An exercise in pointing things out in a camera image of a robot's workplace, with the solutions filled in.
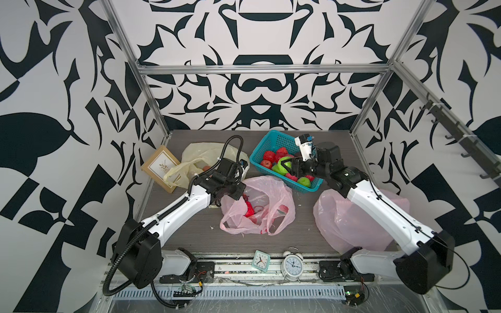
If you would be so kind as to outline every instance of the translucent plastic bag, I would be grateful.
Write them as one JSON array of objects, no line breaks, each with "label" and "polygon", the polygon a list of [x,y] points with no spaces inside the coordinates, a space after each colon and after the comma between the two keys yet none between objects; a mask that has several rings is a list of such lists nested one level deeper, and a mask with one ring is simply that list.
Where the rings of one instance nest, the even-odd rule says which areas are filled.
[{"label": "translucent plastic bag", "polygon": [[[276,235],[296,218],[296,208],[292,199],[292,190],[285,183],[273,176],[259,176],[243,181],[247,185],[244,194],[256,213],[245,217],[247,205],[242,197],[238,201],[224,196],[221,210],[224,214],[219,227],[230,234]],[[277,226],[274,221],[283,217]]]},{"label": "translucent plastic bag", "polygon": [[[409,212],[409,200],[390,191],[381,192]],[[313,207],[313,215],[327,243],[341,254],[354,246],[384,251],[393,240],[367,212],[333,189],[322,192]]]},{"label": "translucent plastic bag", "polygon": [[[183,151],[181,164],[171,168],[163,176],[163,180],[169,185],[187,189],[190,179],[195,174],[200,174],[204,166],[212,166],[217,162],[217,158],[221,156],[223,146],[223,143],[218,142],[198,142],[189,144]],[[237,152],[237,148],[228,145],[224,157],[235,160]],[[245,152],[240,152],[240,159],[244,159],[248,164],[251,163]],[[247,172],[244,172],[242,179],[245,178],[246,174]]]}]

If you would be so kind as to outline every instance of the wooden picture frame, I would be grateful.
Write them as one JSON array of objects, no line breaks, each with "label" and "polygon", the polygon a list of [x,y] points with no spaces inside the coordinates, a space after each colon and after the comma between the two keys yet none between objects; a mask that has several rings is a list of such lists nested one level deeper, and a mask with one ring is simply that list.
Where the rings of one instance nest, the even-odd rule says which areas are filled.
[{"label": "wooden picture frame", "polygon": [[161,145],[155,153],[144,162],[141,169],[153,178],[168,193],[172,193],[176,186],[169,185],[163,181],[163,176],[175,165],[179,165],[179,160],[164,146]]}]

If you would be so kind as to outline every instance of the clock face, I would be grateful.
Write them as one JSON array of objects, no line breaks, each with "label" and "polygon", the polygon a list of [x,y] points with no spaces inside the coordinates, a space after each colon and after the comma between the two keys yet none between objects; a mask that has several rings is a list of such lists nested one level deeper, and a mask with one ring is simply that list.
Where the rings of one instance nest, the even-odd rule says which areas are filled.
[{"label": "clock face", "polygon": [[268,263],[270,261],[270,256],[264,252],[256,250],[253,260],[253,266],[261,270],[266,270],[268,268]]},{"label": "clock face", "polygon": [[292,276],[299,276],[303,271],[303,262],[297,255],[288,255],[284,260],[286,272]]}]

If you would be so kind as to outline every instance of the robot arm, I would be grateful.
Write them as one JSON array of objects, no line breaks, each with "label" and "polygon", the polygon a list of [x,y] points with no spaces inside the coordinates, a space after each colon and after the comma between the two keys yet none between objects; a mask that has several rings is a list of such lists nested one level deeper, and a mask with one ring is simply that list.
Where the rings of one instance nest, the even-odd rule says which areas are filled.
[{"label": "robot arm", "polygon": [[345,262],[341,268],[357,274],[398,278],[419,294],[428,292],[452,270],[452,236],[445,231],[436,233],[417,221],[384,196],[365,173],[345,166],[335,144],[324,142],[313,146],[313,137],[304,134],[296,138],[296,145],[302,156],[292,160],[291,168],[282,164],[289,172],[297,177],[312,175],[325,179],[329,187],[374,218],[402,249],[378,252],[355,247],[341,257]]},{"label": "robot arm", "polygon": [[[158,275],[178,275],[183,280],[193,277],[196,258],[179,248],[175,251],[161,251],[169,237],[189,218],[205,209],[211,203],[220,206],[223,196],[238,200],[245,190],[241,182],[248,164],[224,158],[224,153],[233,138],[240,139],[236,155],[239,159],[243,145],[241,136],[231,136],[223,146],[221,157],[210,169],[190,181],[188,191],[158,213],[141,222],[129,219],[125,222],[111,258],[112,266],[103,283],[103,294],[113,295],[133,283],[137,288],[153,284]],[[129,280],[110,290],[110,283],[116,270]]]}]

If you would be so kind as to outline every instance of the pink plastic bag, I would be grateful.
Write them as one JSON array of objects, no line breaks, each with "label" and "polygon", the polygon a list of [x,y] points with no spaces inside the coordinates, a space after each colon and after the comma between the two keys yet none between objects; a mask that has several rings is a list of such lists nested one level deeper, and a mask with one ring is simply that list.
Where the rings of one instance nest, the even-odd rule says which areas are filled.
[{"label": "pink plastic bag", "polygon": [[[238,201],[224,196],[221,210],[224,214],[219,227],[230,234],[276,235],[294,221],[296,208],[292,191],[285,183],[273,176],[259,176],[243,181],[247,185],[244,193],[256,211],[245,217],[247,205],[242,197]],[[274,225],[275,219],[283,217],[280,225]]]},{"label": "pink plastic bag", "polygon": [[[381,192],[409,212],[409,200],[390,191]],[[367,212],[333,189],[322,192],[313,207],[313,215],[327,243],[341,254],[354,246],[384,251],[393,240]]]}]

